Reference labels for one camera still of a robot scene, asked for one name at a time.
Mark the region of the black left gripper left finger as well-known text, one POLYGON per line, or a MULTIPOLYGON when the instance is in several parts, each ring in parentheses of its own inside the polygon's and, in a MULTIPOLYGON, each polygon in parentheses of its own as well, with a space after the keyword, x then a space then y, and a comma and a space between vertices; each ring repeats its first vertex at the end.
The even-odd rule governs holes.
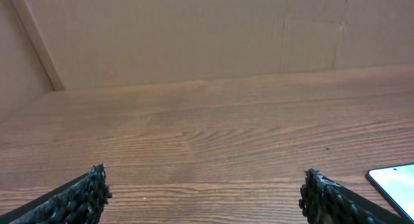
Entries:
POLYGON ((105 164, 1 215, 5 224, 96 224, 112 198, 105 164))

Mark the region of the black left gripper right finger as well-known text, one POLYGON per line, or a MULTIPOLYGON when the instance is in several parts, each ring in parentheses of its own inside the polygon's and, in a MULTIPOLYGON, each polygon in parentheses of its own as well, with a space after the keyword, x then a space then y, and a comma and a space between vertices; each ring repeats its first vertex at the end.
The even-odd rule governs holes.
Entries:
POLYGON ((399 224, 398 216, 312 168, 305 172, 299 207, 311 224, 399 224))

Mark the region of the Samsung Galaxy smartphone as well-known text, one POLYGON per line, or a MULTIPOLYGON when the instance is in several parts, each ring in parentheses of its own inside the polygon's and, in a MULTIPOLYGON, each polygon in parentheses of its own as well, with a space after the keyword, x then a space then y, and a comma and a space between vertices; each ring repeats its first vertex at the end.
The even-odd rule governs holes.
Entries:
POLYGON ((413 223, 413 163, 371 169, 365 177, 404 221, 413 223))

